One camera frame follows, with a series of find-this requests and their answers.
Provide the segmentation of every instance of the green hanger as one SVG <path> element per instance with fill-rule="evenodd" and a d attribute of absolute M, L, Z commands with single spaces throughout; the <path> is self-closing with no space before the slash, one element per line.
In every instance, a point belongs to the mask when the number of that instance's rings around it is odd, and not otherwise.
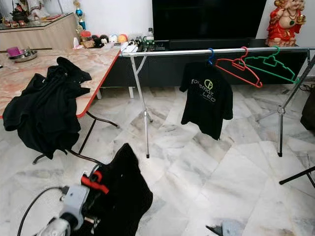
<path fill-rule="evenodd" d="M 296 78 L 296 80 L 294 80 L 295 73 L 294 73 L 290 68 L 286 67 L 282 62 L 276 60 L 275 56 L 279 54 L 279 52 L 280 52 L 280 47 L 278 47 L 278 46 L 274 46 L 274 47 L 277 48 L 278 51 L 277 51 L 276 53 L 273 53 L 272 55 L 270 55 L 270 56 L 268 56 L 268 57 L 248 57 L 248 58 L 245 58 L 245 59 L 244 59 L 244 62 L 245 62 L 245 64 L 246 64 L 246 66 L 251 67 L 251 68 L 254 68 L 254 69 L 256 69 L 256 70 L 260 70 L 260 71 L 262 71 L 262 72 L 266 72 L 266 73 L 271 74 L 271 75 L 274 75 L 274 76 L 277 76 L 277 77 L 282 78 L 282 79 L 284 79 L 284 80 L 288 80 L 288 81 L 293 82 L 293 83 L 295 83 L 295 84 L 297 84 L 298 82 L 300 82 L 300 79 L 299 79 L 299 78 Z M 264 70 L 264 69 L 261 69 L 261 68 L 258 68 L 258 67 L 255 67 L 255 66 L 252 66 L 252 65 L 249 65 L 249 64 L 248 64 L 248 63 L 249 63 L 249 60 L 256 60 L 256 59 L 264 59 L 264 60 L 263 60 L 263 63 L 264 63 L 265 65 L 268 65 L 268 66 L 271 66 L 271 67 L 277 67 L 278 65 L 281 65 L 285 70 L 289 71 L 290 74 L 292 74 L 291 78 L 286 78 L 286 77 L 284 77 L 284 76 L 277 75 L 277 74 L 275 74 L 275 73 L 273 73 L 273 72 L 270 72 L 270 71 L 267 71 L 267 70 Z M 271 64 L 271 63 L 266 62 L 266 61 L 268 61 L 268 60 L 270 60 L 270 59 L 273 60 L 274 64 Z"/>

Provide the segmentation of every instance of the black jacket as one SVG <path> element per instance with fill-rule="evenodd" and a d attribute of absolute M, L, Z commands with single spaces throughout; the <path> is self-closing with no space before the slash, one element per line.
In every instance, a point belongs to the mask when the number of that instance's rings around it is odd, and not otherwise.
<path fill-rule="evenodd" d="M 108 165 L 98 168 L 107 195 L 90 189 L 83 214 L 96 216 L 100 223 L 94 236 L 134 236 L 143 214 L 150 208 L 153 193 L 143 179 L 138 159 L 129 144 L 124 144 Z M 92 225 L 85 222 L 71 236 L 91 236 Z"/>
<path fill-rule="evenodd" d="M 71 149 L 79 138 L 75 98 L 88 93 L 80 83 L 91 80 L 65 58 L 57 59 L 47 78 L 35 74 L 21 96 L 14 97 L 3 113 L 6 131 L 18 131 L 23 143 L 53 158 L 55 150 Z"/>

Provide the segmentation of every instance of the marble table top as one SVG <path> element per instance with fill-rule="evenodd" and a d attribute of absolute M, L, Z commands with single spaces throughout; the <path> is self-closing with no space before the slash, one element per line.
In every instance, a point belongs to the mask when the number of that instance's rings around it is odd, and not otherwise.
<path fill-rule="evenodd" d="M 81 49 L 81 50 L 41 50 L 37 58 L 22 62 L 13 63 L 6 58 L 5 54 L 0 55 L 0 118 L 7 104 L 15 96 L 20 96 L 35 73 L 43 76 L 47 74 L 47 68 L 57 65 L 56 59 L 64 57 L 72 63 L 88 72 L 92 80 L 81 84 L 83 88 L 90 88 L 90 93 L 77 98 L 77 117 L 82 117 L 92 103 L 99 87 L 104 82 L 111 67 L 115 63 L 120 49 Z"/>

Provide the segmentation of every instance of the black cabinet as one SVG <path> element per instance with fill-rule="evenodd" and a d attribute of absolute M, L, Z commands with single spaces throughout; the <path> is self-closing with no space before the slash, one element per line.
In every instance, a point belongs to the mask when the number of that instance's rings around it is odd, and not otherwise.
<path fill-rule="evenodd" d="M 241 57 L 242 53 L 231 54 L 218 54 L 215 56 L 214 62 L 219 58 L 235 59 Z M 249 56 L 269 56 L 270 52 L 249 53 Z M 297 51 L 283 51 L 276 56 L 277 60 L 283 62 L 289 67 L 296 75 L 299 73 L 305 59 L 307 57 L 306 52 Z M 168 87 L 179 86 L 183 78 L 184 67 L 190 62 L 202 62 L 206 63 L 208 56 L 206 55 L 183 55 L 183 56 L 154 56 L 147 57 L 146 62 L 143 65 L 141 72 L 139 73 L 139 79 L 141 86 L 144 87 Z M 135 58 L 137 68 L 141 63 L 142 57 Z M 239 73 L 245 79 L 255 82 L 255 77 L 250 73 L 244 73 L 237 71 L 237 69 L 225 65 L 227 69 Z M 263 84 L 287 84 L 289 81 L 283 80 L 279 77 L 254 70 L 259 76 Z M 273 72 L 282 74 L 281 70 L 274 68 Z M 246 84 L 246 82 L 237 79 L 236 77 L 227 74 L 222 71 L 222 74 L 226 80 L 232 84 Z M 132 71 L 130 58 L 119 57 L 108 74 L 103 87 L 130 87 L 136 86 L 134 74 Z"/>

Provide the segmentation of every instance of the black cloth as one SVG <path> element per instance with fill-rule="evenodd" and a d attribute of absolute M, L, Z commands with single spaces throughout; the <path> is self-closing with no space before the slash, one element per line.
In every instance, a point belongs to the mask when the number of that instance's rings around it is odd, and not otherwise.
<path fill-rule="evenodd" d="M 230 84 L 213 66 L 189 63 L 184 70 L 180 91 L 188 89 L 182 124 L 189 121 L 204 134 L 220 138 L 223 119 L 233 118 L 233 92 Z"/>
<path fill-rule="evenodd" d="M 102 173 L 101 184 L 105 184 L 109 192 L 106 195 L 93 189 L 89 192 L 88 199 L 93 204 L 84 213 L 100 219 L 94 235 L 134 236 L 142 215 L 152 204 L 153 193 L 140 173 L 138 159 L 130 145 L 124 144 L 112 162 L 98 171 Z M 87 228 L 85 225 L 71 235 L 84 235 Z"/>
<path fill-rule="evenodd" d="M 47 78 L 35 74 L 21 96 L 14 97 L 3 112 L 6 131 L 17 130 L 23 143 L 53 158 L 55 150 L 71 149 L 79 138 L 80 124 L 76 117 L 75 98 L 90 92 L 81 88 L 91 80 L 65 58 L 50 66 Z"/>
<path fill-rule="evenodd" d="M 301 123 L 307 130 L 315 130 L 315 91 L 311 91 L 302 111 Z"/>

